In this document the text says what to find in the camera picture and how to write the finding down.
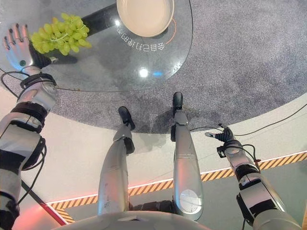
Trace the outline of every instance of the glass table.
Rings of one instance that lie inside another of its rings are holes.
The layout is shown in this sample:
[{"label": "glass table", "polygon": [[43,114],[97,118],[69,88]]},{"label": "glass table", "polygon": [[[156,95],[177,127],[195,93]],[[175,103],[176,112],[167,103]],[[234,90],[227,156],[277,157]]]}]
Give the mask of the glass table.
[{"label": "glass table", "polygon": [[[0,35],[5,36],[16,22],[28,24],[32,34],[52,17],[60,18],[62,12],[83,18],[93,47],[68,56],[59,51],[47,54],[59,59],[43,70],[55,78],[59,88],[91,92],[146,89],[174,75],[189,53],[192,15],[188,0],[175,1],[171,24],[152,38],[137,36],[123,25],[115,0],[3,0]],[[0,68],[12,70],[5,55],[0,56]]]}]

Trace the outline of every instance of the grape bunch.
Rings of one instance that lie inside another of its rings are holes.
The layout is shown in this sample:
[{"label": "grape bunch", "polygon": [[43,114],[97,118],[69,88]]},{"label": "grape bunch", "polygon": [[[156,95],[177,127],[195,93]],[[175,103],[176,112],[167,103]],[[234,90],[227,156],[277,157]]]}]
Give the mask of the grape bunch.
[{"label": "grape bunch", "polygon": [[83,24],[81,17],[66,13],[62,13],[61,17],[64,22],[53,18],[52,24],[46,23],[33,33],[31,41],[34,48],[41,54],[58,49],[65,56],[70,50],[78,53],[79,47],[91,48],[92,44],[86,40],[90,29]]}]

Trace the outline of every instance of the chinese characters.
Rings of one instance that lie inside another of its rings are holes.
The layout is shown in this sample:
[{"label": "chinese characters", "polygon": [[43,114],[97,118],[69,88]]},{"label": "chinese characters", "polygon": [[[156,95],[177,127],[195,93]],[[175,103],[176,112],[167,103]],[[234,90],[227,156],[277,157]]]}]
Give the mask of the chinese characters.
[{"label": "chinese characters", "polygon": [[119,28],[117,29],[117,32],[121,35],[121,39],[130,47],[135,48],[139,51],[143,52],[154,52],[158,50],[163,50],[165,47],[165,44],[163,42],[158,44],[142,44],[140,42],[134,41],[132,38],[128,37],[126,33],[124,33]]}]

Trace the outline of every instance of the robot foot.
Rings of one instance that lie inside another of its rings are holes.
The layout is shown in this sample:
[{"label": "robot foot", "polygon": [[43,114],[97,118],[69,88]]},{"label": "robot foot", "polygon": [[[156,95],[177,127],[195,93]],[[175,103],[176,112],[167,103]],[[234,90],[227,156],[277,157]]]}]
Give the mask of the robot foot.
[{"label": "robot foot", "polygon": [[135,129],[135,124],[131,118],[131,114],[129,112],[129,110],[124,107],[121,106],[120,108],[118,108],[118,113],[123,121],[124,124],[126,124],[128,126],[128,124],[130,124],[131,130]]},{"label": "robot foot", "polygon": [[176,92],[173,95],[173,116],[175,115],[177,110],[182,109],[183,104],[183,96],[181,92]]}]

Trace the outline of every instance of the orange and black striped tape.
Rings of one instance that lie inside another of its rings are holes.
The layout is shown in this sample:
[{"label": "orange and black striped tape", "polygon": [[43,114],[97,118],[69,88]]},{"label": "orange and black striped tape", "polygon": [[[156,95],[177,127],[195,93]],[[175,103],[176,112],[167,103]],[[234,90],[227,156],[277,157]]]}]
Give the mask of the orange and black striped tape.
[{"label": "orange and black striped tape", "polygon": [[[297,154],[291,154],[289,156],[283,156],[271,160],[265,160],[259,162],[259,167],[261,170],[266,170],[268,168],[274,168],[277,166],[282,166],[286,164],[295,163],[298,161],[303,161],[307,158],[307,151],[297,153]],[[225,168],[225,169],[219,169],[211,172],[204,172],[201,173],[201,180],[203,182],[205,181],[211,181],[215,179],[220,178],[226,178],[229,176],[234,176],[234,173],[231,168]],[[159,190],[164,190],[168,188],[173,187],[173,179],[164,180],[162,182],[155,182],[151,184],[146,185],[140,185],[131,187],[128,189],[129,196],[135,196],[139,194],[145,194],[145,193],[151,193]],[[49,202],[48,205],[52,207],[58,215],[60,215],[66,223],[73,223],[73,218],[65,211],[66,208],[69,207],[77,207],[82,205],[89,205],[97,203],[98,201],[98,195],[90,195],[86,197],[79,197],[75,199],[69,199],[65,201],[59,201],[59,202]]]}]

